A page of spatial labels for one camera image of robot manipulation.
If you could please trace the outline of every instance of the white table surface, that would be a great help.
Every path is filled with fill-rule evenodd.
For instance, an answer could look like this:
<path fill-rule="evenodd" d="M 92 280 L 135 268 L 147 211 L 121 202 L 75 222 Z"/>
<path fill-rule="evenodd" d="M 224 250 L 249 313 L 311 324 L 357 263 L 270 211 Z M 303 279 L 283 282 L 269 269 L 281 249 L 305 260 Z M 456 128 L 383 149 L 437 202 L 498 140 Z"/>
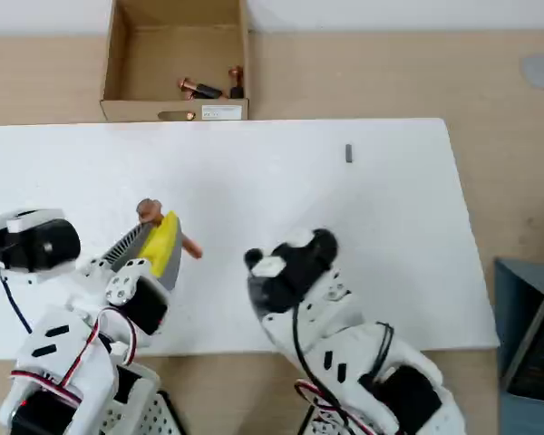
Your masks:
<path fill-rule="evenodd" d="M 420 349 L 498 343 L 440 120 L 0 127 L 0 213 L 62 208 L 81 259 L 131 228 L 145 197 L 176 210 L 205 250 L 200 261 L 184 257 L 148 353 L 275 350 L 249 305 L 243 254 L 317 226 L 335 231 L 338 263 L 367 318 Z M 31 323 L 65 296 L 56 281 L 13 293 Z M 23 339 L 0 288 L 0 359 Z"/>

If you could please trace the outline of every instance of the open cardboard box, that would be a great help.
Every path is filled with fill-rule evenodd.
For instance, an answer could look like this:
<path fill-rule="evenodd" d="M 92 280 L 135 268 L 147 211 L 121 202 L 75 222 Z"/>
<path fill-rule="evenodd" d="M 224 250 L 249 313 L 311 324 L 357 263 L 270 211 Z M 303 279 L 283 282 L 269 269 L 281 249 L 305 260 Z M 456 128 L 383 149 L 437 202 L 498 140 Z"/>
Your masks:
<path fill-rule="evenodd" d="M 243 100 L 185 100 L 178 79 L 229 94 L 228 70 L 244 68 Z M 114 0 L 101 107 L 108 121 L 248 118 L 244 0 Z"/>

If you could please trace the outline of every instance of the red wire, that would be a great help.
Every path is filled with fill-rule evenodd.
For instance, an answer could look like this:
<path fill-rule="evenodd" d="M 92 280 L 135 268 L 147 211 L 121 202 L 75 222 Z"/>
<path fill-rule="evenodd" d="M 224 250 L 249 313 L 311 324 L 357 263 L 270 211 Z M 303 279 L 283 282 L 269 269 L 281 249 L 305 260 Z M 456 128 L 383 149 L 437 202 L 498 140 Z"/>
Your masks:
<path fill-rule="evenodd" d="M 315 394 L 316 396 L 320 397 L 320 399 L 322 399 L 323 401 L 326 401 L 326 398 L 324 397 L 323 393 L 315 386 L 315 385 L 311 385 L 307 382 L 303 382 L 303 381 L 296 381 L 295 384 L 294 384 L 294 387 L 296 389 L 296 392 L 305 400 L 305 401 L 308 401 L 310 402 L 310 400 L 305 396 L 304 393 L 302 393 L 302 389 L 304 388 L 305 390 L 308 390 L 309 392 L 312 392 L 313 394 Z M 336 411 L 336 408 L 333 407 L 333 406 L 326 406 L 326 405 L 321 405 L 320 403 L 316 403 L 314 404 L 313 406 L 316 406 L 317 408 L 321 409 L 322 411 L 331 411 L 331 412 L 335 412 Z M 370 430 L 362 421 L 360 421 L 359 419 L 357 419 L 352 413 L 350 413 L 349 411 L 341 408 L 342 411 L 344 411 L 346 413 L 346 416 L 351 419 L 354 423 L 355 423 L 355 426 L 357 428 L 359 428 L 365 435 L 375 435 L 375 433 Z"/>
<path fill-rule="evenodd" d="M 16 376 L 16 377 L 31 378 L 31 379 L 34 379 L 35 381 L 39 381 L 39 384 L 40 382 L 42 382 L 45 385 L 48 385 L 53 390 L 59 392 L 63 397 L 70 399 L 71 401 L 76 401 L 77 404 L 81 403 L 81 399 L 79 398 L 79 396 L 71 393 L 70 391 L 62 388 L 59 385 L 56 385 L 54 382 L 49 381 L 48 379 L 44 378 L 43 376 L 40 376 L 39 374 L 27 372 L 25 370 L 12 370 L 10 372 L 10 375 Z"/>
<path fill-rule="evenodd" d="M 129 329 L 131 331 L 131 350 L 129 352 L 129 357 L 127 358 L 127 360 L 124 363 L 125 365 L 129 365 L 129 364 L 132 363 L 133 359 L 135 358 L 135 351 L 137 350 L 137 334 L 135 332 L 135 328 L 133 327 L 133 323 L 132 323 L 131 320 L 129 320 L 127 317 L 125 317 L 125 315 L 121 311 L 119 311 L 116 308 L 112 308 L 110 306 L 103 308 L 99 312 L 99 316 L 101 315 L 101 313 L 103 313 L 105 311 L 113 311 L 113 312 L 119 314 L 127 322 L 127 325 L 129 326 Z M 74 372 L 78 368 L 79 363 L 81 362 L 81 359 L 83 357 L 84 352 L 91 345 L 91 343 L 94 341 L 94 339 L 98 336 L 98 334 L 99 334 L 99 316 L 97 316 L 97 321 L 95 322 L 95 324 L 94 324 L 94 326 L 92 328 L 92 331 L 89 334 L 89 337 L 87 338 L 87 340 L 86 340 L 86 342 L 84 344 L 83 349 L 81 350 L 79 355 L 74 359 L 74 362 L 71 365 L 71 368 L 64 375 L 64 377 L 61 380 L 61 382 L 59 383 L 59 385 L 64 387 L 64 386 L 66 386 L 68 381 L 70 381 L 70 379 L 73 377 Z"/>
<path fill-rule="evenodd" d="M 92 343 L 94 340 L 94 337 L 98 335 L 99 332 L 99 321 L 95 322 L 94 327 L 89 334 L 89 337 L 87 338 L 87 341 L 84 343 L 83 349 L 79 352 L 78 356 L 74 359 L 73 364 L 71 365 L 71 368 L 68 370 L 68 372 L 64 375 L 63 379 L 59 383 L 60 386 L 64 387 L 66 386 L 67 382 L 71 379 L 71 377 L 74 374 L 74 371 L 79 366 L 79 363 L 81 362 L 81 358 L 83 357 L 84 351 L 86 351 L 87 347 Z"/>

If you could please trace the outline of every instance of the white label sticker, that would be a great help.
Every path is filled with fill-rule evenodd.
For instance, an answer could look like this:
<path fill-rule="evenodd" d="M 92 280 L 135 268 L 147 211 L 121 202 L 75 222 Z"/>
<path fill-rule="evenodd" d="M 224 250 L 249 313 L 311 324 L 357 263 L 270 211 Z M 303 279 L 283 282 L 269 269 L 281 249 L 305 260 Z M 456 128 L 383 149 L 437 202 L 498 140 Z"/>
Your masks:
<path fill-rule="evenodd" d="M 204 121 L 238 121 L 242 119 L 242 106 L 201 106 Z"/>

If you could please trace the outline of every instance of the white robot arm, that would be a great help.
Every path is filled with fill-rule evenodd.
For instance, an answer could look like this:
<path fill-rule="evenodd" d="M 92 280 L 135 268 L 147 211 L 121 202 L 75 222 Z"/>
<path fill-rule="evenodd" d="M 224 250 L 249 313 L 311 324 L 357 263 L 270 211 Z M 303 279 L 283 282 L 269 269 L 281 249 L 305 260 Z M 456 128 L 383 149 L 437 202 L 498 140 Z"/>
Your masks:
<path fill-rule="evenodd" d="M 316 408 L 300 433 L 464 435 L 435 364 L 392 326 L 364 320 L 337 251 L 332 233 L 318 229 L 245 256 L 262 327 L 310 379 L 295 385 Z"/>
<path fill-rule="evenodd" d="M 0 409 L 9 433 L 180 435 L 156 373 L 133 362 L 170 304 L 181 255 L 180 221 L 139 225 L 100 258 L 75 269 L 81 246 L 60 210 L 0 216 L 0 280 L 36 285 L 56 277 L 68 292 L 31 327 Z"/>

